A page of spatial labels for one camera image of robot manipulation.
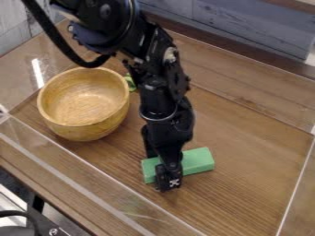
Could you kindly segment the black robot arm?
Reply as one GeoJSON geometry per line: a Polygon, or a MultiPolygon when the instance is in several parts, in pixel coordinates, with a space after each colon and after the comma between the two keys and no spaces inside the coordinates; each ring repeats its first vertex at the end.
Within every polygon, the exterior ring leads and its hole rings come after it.
{"type": "Polygon", "coordinates": [[[181,149],[193,137],[194,113],[185,96],[189,77],[172,37],[149,21],[135,0],[49,0],[70,20],[70,33],[90,51],[114,56],[137,88],[146,156],[157,157],[156,189],[181,186],[181,149]]]}

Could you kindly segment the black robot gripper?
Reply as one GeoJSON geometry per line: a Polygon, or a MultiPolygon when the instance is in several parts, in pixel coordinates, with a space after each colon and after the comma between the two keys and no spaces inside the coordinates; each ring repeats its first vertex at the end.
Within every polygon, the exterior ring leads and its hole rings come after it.
{"type": "Polygon", "coordinates": [[[181,148],[192,140],[193,128],[194,113],[186,97],[169,119],[146,121],[141,127],[146,158],[160,157],[164,163],[154,166],[154,188],[161,193],[181,187],[181,148]]]}

